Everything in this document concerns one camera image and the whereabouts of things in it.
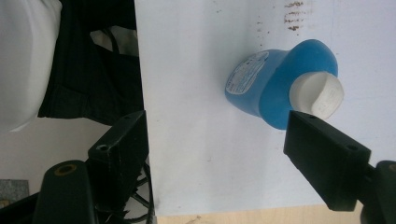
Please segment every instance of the white cap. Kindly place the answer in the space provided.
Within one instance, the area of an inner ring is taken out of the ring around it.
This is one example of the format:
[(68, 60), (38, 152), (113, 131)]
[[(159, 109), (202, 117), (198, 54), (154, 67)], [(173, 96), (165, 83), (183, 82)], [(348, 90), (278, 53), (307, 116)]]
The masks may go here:
[(293, 109), (327, 119), (343, 101), (344, 90), (330, 73), (305, 73), (291, 85), (289, 98)]

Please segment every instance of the black fabric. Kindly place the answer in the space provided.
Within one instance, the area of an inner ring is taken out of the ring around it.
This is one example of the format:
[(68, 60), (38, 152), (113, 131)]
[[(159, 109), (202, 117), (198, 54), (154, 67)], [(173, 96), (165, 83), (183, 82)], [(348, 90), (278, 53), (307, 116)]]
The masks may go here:
[(62, 0), (61, 26), (40, 118), (87, 118), (113, 125), (142, 110), (137, 57), (93, 43), (90, 32), (118, 25), (135, 29), (132, 0)]

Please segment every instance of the white cloth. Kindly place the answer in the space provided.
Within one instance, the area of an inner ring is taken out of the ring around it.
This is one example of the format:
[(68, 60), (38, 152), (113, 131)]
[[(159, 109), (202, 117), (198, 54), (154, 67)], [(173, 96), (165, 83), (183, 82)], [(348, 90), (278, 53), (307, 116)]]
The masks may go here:
[(0, 133), (20, 130), (38, 113), (61, 9), (58, 0), (0, 1)]

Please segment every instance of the white label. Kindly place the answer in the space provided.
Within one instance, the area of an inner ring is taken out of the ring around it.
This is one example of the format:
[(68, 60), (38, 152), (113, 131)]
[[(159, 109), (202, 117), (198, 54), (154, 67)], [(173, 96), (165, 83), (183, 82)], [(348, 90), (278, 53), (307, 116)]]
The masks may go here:
[(262, 70), (269, 55), (268, 51), (262, 51), (250, 56), (241, 63), (228, 79), (226, 90), (230, 94), (243, 94), (250, 89), (257, 74)]

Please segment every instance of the white table surface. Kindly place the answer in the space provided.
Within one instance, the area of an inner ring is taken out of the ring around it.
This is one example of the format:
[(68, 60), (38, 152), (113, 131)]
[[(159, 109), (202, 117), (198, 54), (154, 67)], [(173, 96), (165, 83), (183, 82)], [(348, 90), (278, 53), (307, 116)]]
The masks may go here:
[(285, 132), (227, 102), (228, 75), (263, 49), (315, 38), (346, 97), (327, 121), (396, 160), (396, 2), (136, 0), (157, 216), (322, 203), (283, 154)]

